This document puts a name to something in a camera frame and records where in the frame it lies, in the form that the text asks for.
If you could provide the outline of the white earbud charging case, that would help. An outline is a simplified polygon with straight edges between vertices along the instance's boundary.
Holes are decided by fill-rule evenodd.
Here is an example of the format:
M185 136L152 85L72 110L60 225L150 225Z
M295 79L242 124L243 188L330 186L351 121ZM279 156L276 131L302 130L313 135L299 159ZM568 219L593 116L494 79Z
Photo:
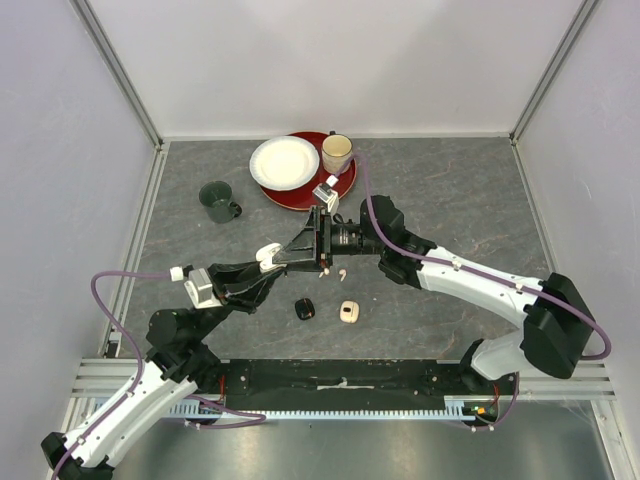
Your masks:
M282 268L282 264L274 261L274 256L280 252L282 245L279 243L268 244L259 249L255 254L255 260L259 264L262 273L270 272Z

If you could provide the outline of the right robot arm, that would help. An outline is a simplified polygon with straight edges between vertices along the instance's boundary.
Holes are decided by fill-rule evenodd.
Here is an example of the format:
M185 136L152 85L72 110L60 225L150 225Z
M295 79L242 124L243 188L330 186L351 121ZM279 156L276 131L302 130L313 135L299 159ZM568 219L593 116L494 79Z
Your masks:
M474 341L465 352L457 377L469 393L531 368L568 379L595 330L591 312L568 277L557 272L545 280L519 276L461 258L410 232L387 196L365 199L359 223L314 206L288 245L276 244L257 260L263 271L325 273L337 255L379 255L379 269L394 283L456 297L514 326L500 338Z

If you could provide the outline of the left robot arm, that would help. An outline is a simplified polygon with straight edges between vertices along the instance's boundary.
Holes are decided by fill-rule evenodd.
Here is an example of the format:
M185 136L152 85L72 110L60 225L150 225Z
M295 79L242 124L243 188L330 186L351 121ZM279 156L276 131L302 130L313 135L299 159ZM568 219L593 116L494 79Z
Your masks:
M136 370L78 427L41 443L55 479L110 479L131 447L172 407L219 382L219 359L203 340L231 313L251 314L266 299L283 265L266 261L173 267L164 278L184 284L186 309L151 316L148 353L134 352Z

